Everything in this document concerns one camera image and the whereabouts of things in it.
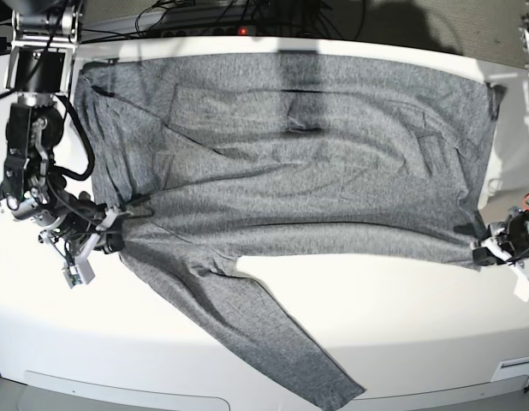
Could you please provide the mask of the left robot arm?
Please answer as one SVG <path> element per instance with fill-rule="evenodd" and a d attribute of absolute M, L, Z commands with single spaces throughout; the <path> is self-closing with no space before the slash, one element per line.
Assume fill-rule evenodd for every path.
<path fill-rule="evenodd" d="M 519 33 L 523 51 L 529 57 L 529 14 L 522 16 Z M 488 225 L 486 236 L 473 243 L 473 258 L 480 266 L 507 266 L 516 276 L 514 295 L 529 301 L 529 274 L 525 273 L 525 261 L 529 259 L 529 193 L 504 220 Z"/>

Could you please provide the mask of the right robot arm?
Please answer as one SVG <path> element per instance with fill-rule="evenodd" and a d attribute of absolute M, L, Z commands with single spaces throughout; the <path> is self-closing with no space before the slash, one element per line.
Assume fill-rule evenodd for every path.
<path fill-rule="evenodd" d="M 68 286 L 87 285 L 95 274 L 88 260 L 93 251 L 122 249 L 122 212 L 96 204 L 90 194 L 67 192 L 68 180 L 83 182 L 95 167 L 95 154 L 70 102 L 75 52 L 85 4 L 82 1 L 8 1 L 13 38 L 5 92 L 10 106 L 5 137 L 6 158 L 0 184 L 0 206 L 16 222 L 30 220 L 40 228 L 39 241 L 62 261 Z M 78 173 L 56 163 L 68 116 L 86 154 Z"/>

